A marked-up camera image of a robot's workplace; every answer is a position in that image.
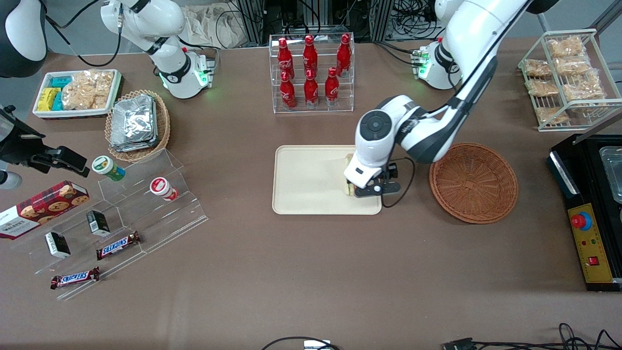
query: red emergency stop button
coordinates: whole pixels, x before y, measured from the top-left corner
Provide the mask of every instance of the red emergency stop button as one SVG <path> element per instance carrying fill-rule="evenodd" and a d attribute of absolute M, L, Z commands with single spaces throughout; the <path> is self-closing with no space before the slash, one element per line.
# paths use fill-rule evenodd
<path fill-rule="evenodd" d="M 592 218 L 590 217 L 590 214 L 580 212 L 570 218 L 570 223 L 573 227 L 576 227 L 581 231 L 587 231 L 590 227 L 592 227 Z"/>

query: beige tray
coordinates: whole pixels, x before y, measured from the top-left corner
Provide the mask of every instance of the beige tray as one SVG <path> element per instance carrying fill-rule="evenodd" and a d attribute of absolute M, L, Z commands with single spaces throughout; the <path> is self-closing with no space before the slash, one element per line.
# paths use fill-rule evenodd
<path fill-rule="evenodd" d="M 380 197 L 347 196 L 345 156 L 354 146 L 281 146 L 274 160 L 272 209 L 289 215 L 374 215 Z"/>

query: cookie box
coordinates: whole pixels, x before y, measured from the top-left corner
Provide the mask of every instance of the cookie box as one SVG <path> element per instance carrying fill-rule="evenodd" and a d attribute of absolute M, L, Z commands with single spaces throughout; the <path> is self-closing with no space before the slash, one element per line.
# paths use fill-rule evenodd
<path fill-rule="evenodd" d="M 86 189 L 65 180 L 0 213 L 0 238 L 16 239 L 88 200 Z"/>

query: yellow panel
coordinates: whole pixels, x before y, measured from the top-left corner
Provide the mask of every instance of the yellow panel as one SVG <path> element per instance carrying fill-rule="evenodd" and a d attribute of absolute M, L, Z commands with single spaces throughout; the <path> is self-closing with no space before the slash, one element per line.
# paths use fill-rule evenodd
<path fill-rule="evenodd" d="M 579 252 L 579 260 L 581 262 L 585 281 L 587 283 L 611 283 L 611 270 L 609 269 L 609 262 L 607 261 L 605 249 L 603 248 L 603 241 L 600 239 L 600 232 L 596 225 L 592 204 L 588 203 L 568 210 L 568 217 L 572 218 L 579 212 L 586 212 L 592 218 L 592 226 L 586 231 L 582 231 L 570 225 L 572 227 L 572 234 L 575 237 L 575 244 Z M 599 265 L 590 266 L 588 262 L 590 257 L 596 257 Z"/>

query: red button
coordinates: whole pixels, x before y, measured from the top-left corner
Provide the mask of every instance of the red button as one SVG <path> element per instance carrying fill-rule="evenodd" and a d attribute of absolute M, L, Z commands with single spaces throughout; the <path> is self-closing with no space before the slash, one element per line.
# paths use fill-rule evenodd
<path fill-rule="evenodd" d="M 582 229 L 585 227 L 585 225 L 587 225 L 587 221 L 585 220 L 585 217 L 581 214 L 573 215 L 570 218 L 570 223 L 578 229 Z"/>

